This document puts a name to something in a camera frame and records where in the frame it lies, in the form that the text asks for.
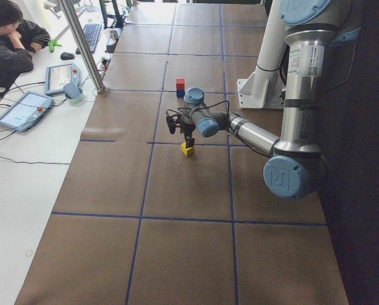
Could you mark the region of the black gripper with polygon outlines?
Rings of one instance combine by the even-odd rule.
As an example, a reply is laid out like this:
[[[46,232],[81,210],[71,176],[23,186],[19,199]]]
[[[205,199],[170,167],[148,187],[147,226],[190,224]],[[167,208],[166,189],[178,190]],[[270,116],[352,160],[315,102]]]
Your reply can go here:
[[[180,125],[180,133],[183,133],[185,136],[186,147],[194,147],[195,139],[192,136],[193,136],[193,132],[196,129],[196,125],[189,124],[184,121],[181,121],[179,125]]]

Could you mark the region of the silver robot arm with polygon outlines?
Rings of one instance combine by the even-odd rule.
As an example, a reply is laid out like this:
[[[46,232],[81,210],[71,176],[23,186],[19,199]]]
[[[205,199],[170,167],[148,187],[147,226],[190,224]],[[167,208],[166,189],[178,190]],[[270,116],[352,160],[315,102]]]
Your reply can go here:
[[[184,135],[183,153],[194,149],[194,131],[211,137],[224,130],[268,158],[263,178],[277,197],[295,200],[317,191],[327,176],[315,143],[324,65],[330,48],[357,41],[364,9],[364,1],[273,1],[256,69],[237,88],[242,108],[282,109],[280,136],[235,112],[211,111],[204,92],[192,87],[177,114],[166,117],[169,131]]]

